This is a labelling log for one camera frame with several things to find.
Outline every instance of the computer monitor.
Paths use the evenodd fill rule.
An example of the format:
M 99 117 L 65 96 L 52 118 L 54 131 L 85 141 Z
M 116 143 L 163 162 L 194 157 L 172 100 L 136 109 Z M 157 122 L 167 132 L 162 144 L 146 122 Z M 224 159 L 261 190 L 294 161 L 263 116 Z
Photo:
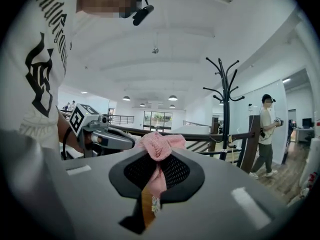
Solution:
M 302 127 L 304 129 L 309 129 L 312 127 L 312 118 L 303 118 L 302 119 Z

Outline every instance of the coat rack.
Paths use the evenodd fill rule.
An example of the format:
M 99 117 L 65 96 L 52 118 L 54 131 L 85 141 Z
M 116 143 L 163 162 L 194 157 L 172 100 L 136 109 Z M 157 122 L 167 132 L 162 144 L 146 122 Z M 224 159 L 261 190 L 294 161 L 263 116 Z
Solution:
M 216 143 L 223 142 L 223 147 L 222 147 L 222 150 L 220 152 L 220 158 L 219 159 L 220 160 L 226 160 L 226 157 L 227 157 L 227 146 L 229 148 L 236 148 L 236 146 L 230 146 L 229 145 L 229 140 L 228 140 L 228 138 L 229 138 L 229 128 L 230 128 L 230 104 L 229 104 L 229 101 L 232 100 L 234 102 L 237 102 L 237 101 L 240 101 L 240 100 L 245 98 L 245 96 L 242 96 L 242 97 L 240 97 L 238 99 L 232 99 L 230 97 L 230 94 L 234 90 L 239 88 L 239 86 L 236 86 L 235 88 L 231 89 L 232 83 L 234 82 L 234 79 L 236 77 L 236 74 L 237 74 L 238 70 L 236 69 L 234 71 L 230 84 L 229 84 L 229 81 L 228 81 L 228 72 L 229 72 L 229 69 L 231 69 L 235 64 L 239 63 L 239 60 L 237 60 L 230 67 L 228 67 L 228 69 L 225 72 L 224 67 L 222 66 L 222 61 L 221 61 L 220 58 L 218 59 L 220 68 L 213 61 L 211 61 L 208 57 L 206 57 L 205 59 L 207 61 L 211 62 L 218 69 L 218 72 L 216 72 L 214 74 L 215 75 L 219 74 L 221 76 L 223 94 L 221 92 L 215 90 L 215 89 L 210 89 L 210 88 L 206 88 L 206 87 L 203 87 L 203 89 L 216 92 L 221 96 L 221 97 L 218 97 L 216 95 L 213 95 L 213 97 L 215 99 L 217 99 L 218 101 L 223 103 L 223 133 L 222 133 L 222 140 L 216 141 L 213 138 L 211 138 L 211 139 L 212 139 L 212 141 L 214 141 Z

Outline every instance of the white sneaker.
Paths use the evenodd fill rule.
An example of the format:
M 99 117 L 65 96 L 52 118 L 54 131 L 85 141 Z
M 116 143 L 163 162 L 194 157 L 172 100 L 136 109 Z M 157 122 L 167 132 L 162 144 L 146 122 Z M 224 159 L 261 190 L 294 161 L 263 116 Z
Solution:
M 259 178 L 258 175 L 256 175 L 254 172 L 250 172 L 249 175 L 250 175 L 252 178 L 255 178 L 256 180 Z
M 273 175 L 275 175 L 275 174 L 277 174 L 277 173 L 278 173 L 277 170 L 272 170 L 271 172 L 266 173 L 265 176 L 266 176 L 267 178 L 269 178 L 269 177 L 271 177 L 271 176 L 273 176 Z

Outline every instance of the man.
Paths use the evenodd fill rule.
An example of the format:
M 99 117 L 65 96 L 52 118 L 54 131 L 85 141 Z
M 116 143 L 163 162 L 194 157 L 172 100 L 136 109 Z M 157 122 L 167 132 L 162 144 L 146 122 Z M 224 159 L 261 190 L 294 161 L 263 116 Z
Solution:
M 5 104 L 0 110 L 0 128 L 32 137 L 59 154 L 59 141 L 63 141 L 69 123 L 57 108 L 58 88 L 68 71 L 75 14 L 124 14 L 131 12 L 136 2 L 27 0 L 0 48 L 0 91 Z M 67 145 L 83 153 L 73 132 Z
M 70 110 L 70 111 L 74 111 L 75 107 L 76 107 L 76 102 L 73 100 L 73 101 L 72 101 L 72 104 L 71 104 L 70 107 L 69 107 L 69 110 Z
M 278 173 L 276 170 L 272 170 L 272 159 L 273 159 L 273 150 L 272 150 L 272 135 L 276 127 L 280 126 L 280 122 L 276 121 L 271 123 L 271 116 L 268 111 L 268 108 L 272 106 L 273 99 L 269 94 L 265 94 L 262 97 L 262 111 L 260 113 L 260 127 L 264 133 L 264 136 L 259 136 L 259 157 L 253 165 L 250 176 L 258 179 L 256 172 L 262 167 L 265 163 L 266 168 L 266 177 L 271 177 Z
M 65 105 L 65 106 L 62 108 L 62 110 L 68 111 L 69 106 L 70 106 L 70 102 L 68 102 L 68 104 Z

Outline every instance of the pink cloth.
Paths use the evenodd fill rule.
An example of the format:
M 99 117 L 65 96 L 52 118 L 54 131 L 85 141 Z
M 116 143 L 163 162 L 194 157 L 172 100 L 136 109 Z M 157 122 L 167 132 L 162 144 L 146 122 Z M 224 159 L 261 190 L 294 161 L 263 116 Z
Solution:
M 171 154 L 171 147 L 186 149 L 185 145 L 186 140 L 182 135 L 162 136 L 155 131 L 144 135 L 135 146 L 145 147 L 150 157 L 160 162 Z M 153 175 L 147 183 L 147 187 L 150 193 L 157 198 L 160 197 L 163 191 L 167 190 L 166 178 L 159 164 L 157 164 Z

